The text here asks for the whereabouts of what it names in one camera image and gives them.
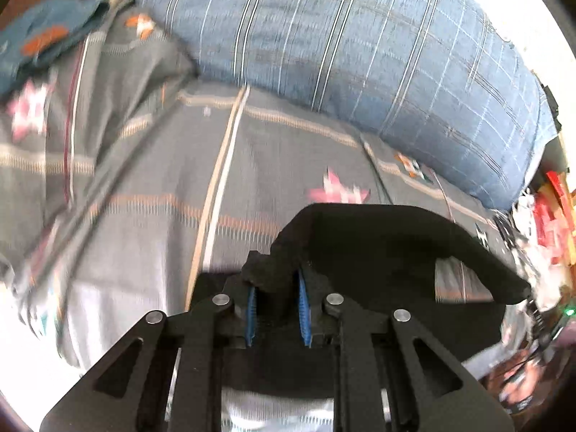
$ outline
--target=screw head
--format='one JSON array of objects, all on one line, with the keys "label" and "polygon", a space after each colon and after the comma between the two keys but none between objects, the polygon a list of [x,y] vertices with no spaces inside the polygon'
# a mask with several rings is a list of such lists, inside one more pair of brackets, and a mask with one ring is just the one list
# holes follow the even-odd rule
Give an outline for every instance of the screw head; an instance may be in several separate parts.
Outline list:
[{"label": "screw head", "polygon": [[229,301],[230,297],[226,294],[216,294],[212,297],[212,302],[214,302],[215,305],[226,305]]},{"label": "screw head", "polygon": [[394,310],[394,318],[398,321],[408,321],[411,315],[408,310],[398,309]]},{"label": "screw head", "polygon": [[146,315],[146,322],[150,325],[155,325],[156,323],[160,323],[163,319],[163,315],[161,311],[151,311],[149,314]]},{"label": "screw head", "polygon": [[326,302],[328,302],[330,305],[340,305],[342,302],[344,302],[344,297],[338,293],[328,294],[326,296]]}]

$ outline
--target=black fabric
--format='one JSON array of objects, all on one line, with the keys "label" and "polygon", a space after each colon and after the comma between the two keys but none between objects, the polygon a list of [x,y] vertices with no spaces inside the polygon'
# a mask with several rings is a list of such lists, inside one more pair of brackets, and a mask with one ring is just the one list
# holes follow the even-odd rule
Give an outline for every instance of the black fabric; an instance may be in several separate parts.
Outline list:
[{"label": "black fabric", "polygon": [[[436,303],[436,258],[454,255],[477,272],[497,302]],[[303,347],[298,332],[295,270],[308,261],[333,289],[365,309],[405,308],[460,361],[500,340],[505,304],[529,295],[528,283],[464,229],[420,208],[312,205],[278,235],[271,254],[251,252],[242,274],[258,289],[256,345],[225,354],[224,383],[275,396],[330,397],[329,354]],[[202,274],[193,303],[224,287]]]}]

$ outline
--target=pink flower pattern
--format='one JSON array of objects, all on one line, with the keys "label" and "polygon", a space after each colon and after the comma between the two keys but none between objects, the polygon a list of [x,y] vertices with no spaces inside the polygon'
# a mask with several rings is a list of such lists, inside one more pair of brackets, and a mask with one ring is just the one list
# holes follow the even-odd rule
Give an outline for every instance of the pink flower pattern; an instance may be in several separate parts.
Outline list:
[{"label": "pink flower pattern", "polygon": [[17,143],[30,132],[45,134],[44,104],[47,95],[48,85],[42,84],[36,88],[28,80],[19,94],[8,103],[6,109],[12,115],[12,141]]},{"label": "pink flower pattern", "polygon": [[324,175],[324,188],[315,188],[308,192],[310,200],[315,203],[351,203],[362,204],[370,196],[369,190],[362,190],[356,185],[347,188],[340,183],[338,176],[328,169]]}]

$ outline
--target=red object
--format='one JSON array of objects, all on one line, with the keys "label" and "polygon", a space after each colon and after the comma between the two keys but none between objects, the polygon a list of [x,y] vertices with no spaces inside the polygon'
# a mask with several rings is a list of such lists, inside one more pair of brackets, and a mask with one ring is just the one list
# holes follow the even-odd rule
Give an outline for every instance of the red object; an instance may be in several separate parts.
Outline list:
[{"label": "red object", "polygon": [[552,264],[562,261],[567,251],[570,231],[564,220],[554,219],[554,214],[552,214],[546,198],[541,193],[536,195],[534,220],[536,221],[538,244],[552,252]]},{"label": "red object", "polygon": [[564,212],[564,217],[566,218],[566,222],[568,224],[568,228],[571,232],[574,232],[576,228],[574,227],[574,219],[572,219],[572,206],[570,204],[571,199],[569,198],[568,194],[565,193],[564,188],[562,187],[562,183],[560,182],[560,178],[558,174],[550,170],[546,172],[546,177],[550,180],[552,187],[554,187],[554,191],[558,196],[560,201],[560,205],[562,206],[562,211]]}]

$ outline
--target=black metal bracket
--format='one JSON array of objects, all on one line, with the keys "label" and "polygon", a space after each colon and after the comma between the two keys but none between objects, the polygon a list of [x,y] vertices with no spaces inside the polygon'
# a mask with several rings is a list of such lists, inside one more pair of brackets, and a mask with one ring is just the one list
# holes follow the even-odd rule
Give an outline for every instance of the black metal bracket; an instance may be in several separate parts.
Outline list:
[{"label": "black metal bracket", "polygon": [[[302,267],[310,348],[338,358],[334,430],[500,432],[514,430],[495,399],[405,310],[386,315],[332,294],[327,278]],[[183,314],[146,314],[48,413],[41,432],[219,432],[218,347],[250,349],[255,291],[241,275]],[[176,356],[171,416],[164,416]],[[385,383],[391,422],[385,421]]]}]

